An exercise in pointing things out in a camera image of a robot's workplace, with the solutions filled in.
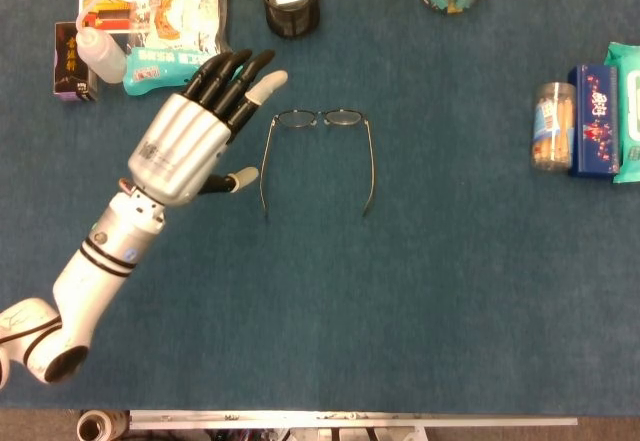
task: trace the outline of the white fingertip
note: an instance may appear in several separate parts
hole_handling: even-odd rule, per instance
[[[282,87],[289,78],[286,71],[274,71],[267,74],[258,83],[245,94],[245,97],[253,104],[261,106],[273,92]]]
[[[252,166],[241,169],[237,173],[230,174],[229,176],[231,176],[236,182],[236,187],[233,188],[231,192],[235,193],[237,191],[240,191],[242,188],[249,186],[256,179],[258,179],[259,174],[260,172]]]

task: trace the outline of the black mesh pen holder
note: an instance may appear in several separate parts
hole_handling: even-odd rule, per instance
[[[283,38],[297,38],[312,32],[320,22],[319,0],[305,0],[293,7],[264,2],[269,28]]]

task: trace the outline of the green package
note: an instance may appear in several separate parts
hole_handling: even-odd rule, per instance
[[[614,183],[640,181],[640,46],[611,43],[604,64],[616,66],[619,76],[620,173]]]

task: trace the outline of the glasses temple arm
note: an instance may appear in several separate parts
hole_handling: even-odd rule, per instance
[[[264,197],[264,172],[267,168],[267,157],[269,156],[269,148],[271,147],[271,133],[275,125],[276,120],[274,118],[271,120],[271,125],[269,126],[269,134],[267,135],[267,143],[264,147],[264,155],[262,156],[262,165],[260,167],[260,201],[262,201],[262,209],[264,210],[265,216],[267,216],[267,201]]]
[[[362,216],[366,216],[369,212],[369,208],[371,207],[371,202],[373,201],[373,194],[376,189],[376,163],[373,154],[373,139],[371,137],[371,125],[368,119],[364,120],[364,125],[367,128],[367,136],[369,138],[369,156],[371,157],[371,190],[369,191],[369,199],[367,199],[367,203],[364,205],[364,210],[362,211]]]

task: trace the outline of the small box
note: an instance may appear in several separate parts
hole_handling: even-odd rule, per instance
[[[133,0],[78,0],[78,14],[94,1],[96,3],[82,20],[83,26],[102,29],[108,33],[131,32]]]
[[[618,140],[618,70],[580,65],[569,73],[576,87],[576,129],[571,174],[615,176],[620,170]]]
[[[98,78],[78,55],[76,33],[75,23],[56,23],[53,94],[63,101],[95,100]]]

